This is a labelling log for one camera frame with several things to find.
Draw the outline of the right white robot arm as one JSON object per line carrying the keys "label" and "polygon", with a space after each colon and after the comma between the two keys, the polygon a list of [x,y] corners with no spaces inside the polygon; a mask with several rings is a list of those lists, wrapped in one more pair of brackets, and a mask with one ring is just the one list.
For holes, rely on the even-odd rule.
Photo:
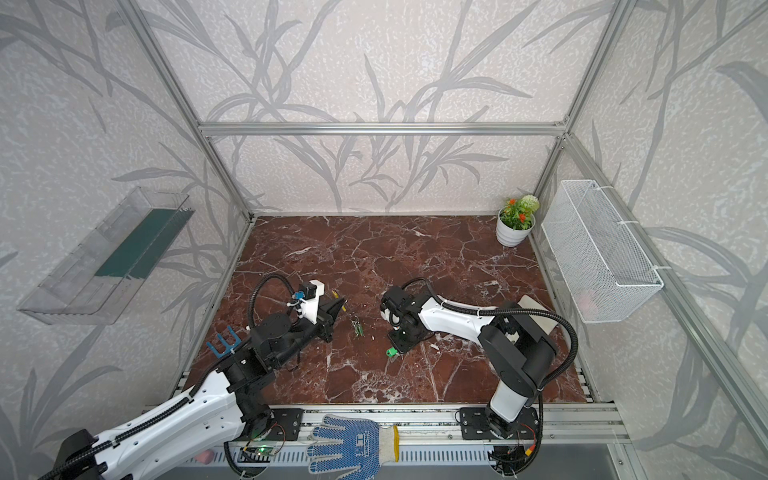
{"label": "right white robot arm", "polygon": [[[392,330],[392,348],[405,354],[436,333],[446,333],[479,346],[499,378],[487,405],[489,418],[508,426],[533,405],[544,388],[565,373],[578,353],[578,334],[564,317],[546,309],[514,302],[500,307],[457,303],[438,295],[425,278],[390,287],[380,312]],[[557,344],[537,320],[561,326],[570,338],[567,356],[558,365]]]}

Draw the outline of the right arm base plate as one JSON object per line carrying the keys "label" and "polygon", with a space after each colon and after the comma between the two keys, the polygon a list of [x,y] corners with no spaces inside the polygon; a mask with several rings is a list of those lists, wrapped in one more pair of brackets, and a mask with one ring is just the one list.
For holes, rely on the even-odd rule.
{"label": "right arm base plate", "polygon": [[463,440],[533,441],[541,424],[535,408],[523,408],[514,421],[506,421],[487,407],[463,407],[457,422]]}

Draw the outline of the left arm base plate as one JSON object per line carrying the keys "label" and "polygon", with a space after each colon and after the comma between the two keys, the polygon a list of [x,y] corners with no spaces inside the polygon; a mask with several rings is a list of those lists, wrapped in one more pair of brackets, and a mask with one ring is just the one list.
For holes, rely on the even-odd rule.
{"label": "left arm base plate", "polygon": [[299,438],[304,410],[301,408],[277,408],[271,412],[266,428],[257,441],[293,442]]}

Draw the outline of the metal keyring with green tags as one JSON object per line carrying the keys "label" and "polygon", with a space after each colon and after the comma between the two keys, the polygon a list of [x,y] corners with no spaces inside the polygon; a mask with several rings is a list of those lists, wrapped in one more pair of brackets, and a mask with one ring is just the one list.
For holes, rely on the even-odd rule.
{"label": "metal keyring with green tags", "polygon": [[364,329],[362,326],[361,321],[358,317],[354,316],[352,318],[352,325],[354,327],[354,332],[356,337],[363,337],[364,336]]}

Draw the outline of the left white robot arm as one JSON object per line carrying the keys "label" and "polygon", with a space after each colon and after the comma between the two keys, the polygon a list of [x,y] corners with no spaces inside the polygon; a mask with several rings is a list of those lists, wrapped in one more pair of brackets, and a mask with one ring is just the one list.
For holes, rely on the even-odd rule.
{"label": "left white robot arm", "polygon": [[[284,306],[261,321],[260,289],[279,281]],[[279,273],[265,275],[246,310],[248,335],[218,358],[191,388],[149,412],[98,435],[81,429],[62,443],[47,479],[154,479],[194,455],[241,436],[259,437],[278,426],[263,389],[314,340],[330,342],[345,298],[325,300],[311,280],[292,287]]]}

